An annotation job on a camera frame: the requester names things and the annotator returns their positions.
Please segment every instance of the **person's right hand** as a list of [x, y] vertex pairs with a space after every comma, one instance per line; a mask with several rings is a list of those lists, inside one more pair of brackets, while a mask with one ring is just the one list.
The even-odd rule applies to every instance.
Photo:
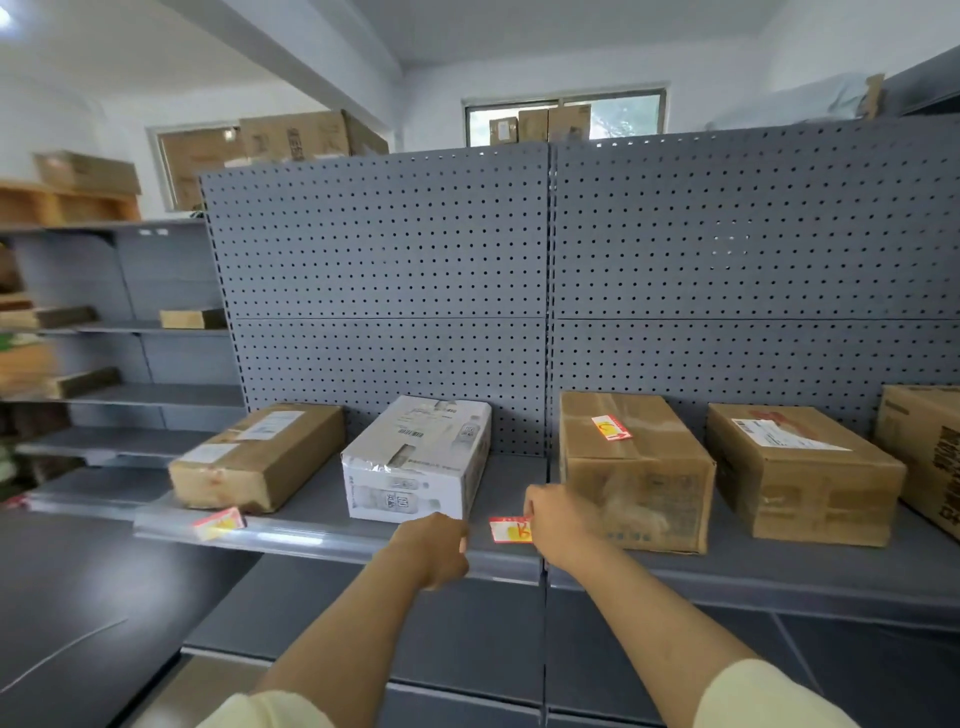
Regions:
[[467, 574], [467, 533], [467, 522], [433, 513], [401, 523], [381, 553], [402, 554], [407, 565], [420, 570], [422, 588], [438, 589]]
[[574, 558], [594, 543], [604, 544], [600, 509], [565, 485], [531, 485], [523, 505], [534, 546], [550, 564], [571, 570]]

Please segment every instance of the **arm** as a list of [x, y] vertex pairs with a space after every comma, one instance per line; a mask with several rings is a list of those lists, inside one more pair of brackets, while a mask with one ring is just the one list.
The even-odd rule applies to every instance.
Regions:
[[442, 514], [402, 523], [350, 586], [267, 670], [256, 692], [295, 692], [337, 728], [372, 728], [396, 640], [417, 592], [467, 573], [467, 525]]
[[691, 728], [713, 678], [756, 659], [747, 645], [602, 535], [595, 506], [563, 485], [532, 485], [534, 544], [587, 590], [668, 728]]

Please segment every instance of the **ceiling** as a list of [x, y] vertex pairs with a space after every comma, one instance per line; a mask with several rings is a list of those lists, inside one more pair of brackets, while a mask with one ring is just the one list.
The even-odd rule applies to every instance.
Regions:
[[185, 91], [273, 76], [156, 0], [0, 0], [0, 72], [84, 96]]
[[785, 0], [352, 0], [407, 67], [758, 35]]

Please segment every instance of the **pale yellow sleeve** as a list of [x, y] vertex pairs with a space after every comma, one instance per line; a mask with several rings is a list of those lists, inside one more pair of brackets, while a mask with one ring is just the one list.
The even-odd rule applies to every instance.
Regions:
[[232, 695], [198, 728], [333, 728], [333, 723], [302, 695], [266, 691]]
[[693, 728], [857, 728], [842, 710], [762, 660], [743, 660], [713, 678]]

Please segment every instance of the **window frame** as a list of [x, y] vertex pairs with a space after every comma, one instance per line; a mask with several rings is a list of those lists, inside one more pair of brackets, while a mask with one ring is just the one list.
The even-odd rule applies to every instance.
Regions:
[[594, 101], [607, 101], [608, 99], [633, 98], [635, 96], [659, 96], [660, 103], [657, 109], [657, 134], [664, 133], [666, 128], [666, 86], [656, 86], [650, 88], [634, 88], [619, 91], [597, 91], [593, 93], [577, 94], [556, 94], [549, 97], [532, 97], [527, 99], [514, 99], [511, 101], [497, 102], [472, 102], [464, 101], [464, 142], [465, 146], [470, 146], [470, 113], [472, 111], [489, 111], [495, 109], [512, 109], [514, 107], [534, 107], [555, 105], [557, 107], [568, 106], [570, 104], [592, 103]]
[[167, 212], [177, 212], [186, 214], [186, 210], [177, 209], [177, 193], [174, 188], [173, 175], [170, 172], [170, 164], [167, 161], [166, 151], [163, 146], [163, 139], [166, 134], [183, 132], [205, 132], [210, 130], [239, 129], [240, 120], [230, 121], [211, 121], [203, 124], [178, 124], [169, 127], [150, 127], [147, 129], [147, 136], [150, 139], [150, 151], [154, 156], [154, 166], [156, 175], [159, 177], [160, 192], [163, 197], [163, 208]]

